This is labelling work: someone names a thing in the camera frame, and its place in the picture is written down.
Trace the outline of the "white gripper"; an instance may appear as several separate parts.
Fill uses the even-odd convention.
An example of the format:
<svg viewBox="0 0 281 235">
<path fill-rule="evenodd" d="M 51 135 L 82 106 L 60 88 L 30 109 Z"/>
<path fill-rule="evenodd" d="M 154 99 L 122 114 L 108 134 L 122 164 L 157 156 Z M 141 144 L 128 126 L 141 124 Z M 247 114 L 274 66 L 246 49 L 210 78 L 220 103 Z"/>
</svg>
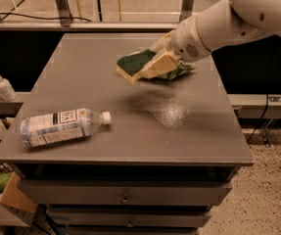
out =
<svg viewBox="0 0 281 235">
<path fill-rule="evenodd" d="M 152 52 L 160 52 L 140 70 L 141 78 L 153 78 L 174 71 L 181 58 L 185 62 L 194 63 L 211 53 L 200 40 L 196 18 L 191 16 L 184 20 L 174 31 L 170 31 L 150 47 Z"/>
</svg>

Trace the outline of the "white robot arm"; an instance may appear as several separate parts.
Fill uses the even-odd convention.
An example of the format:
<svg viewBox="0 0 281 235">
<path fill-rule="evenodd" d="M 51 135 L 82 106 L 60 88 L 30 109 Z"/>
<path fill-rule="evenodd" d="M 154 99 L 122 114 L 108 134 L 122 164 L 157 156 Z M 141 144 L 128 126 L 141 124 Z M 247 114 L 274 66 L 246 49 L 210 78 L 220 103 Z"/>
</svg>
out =
<svg viewBox="0 0 281 235">
<path fill-rule="evenodd" d="M 220 0 L 184 20 L 152 46 L 158 56 L 140 74 L 156 77 L 197 62 L 212 51 L 270 35 L 281 37 L 281 0 Z"/>
</svg>

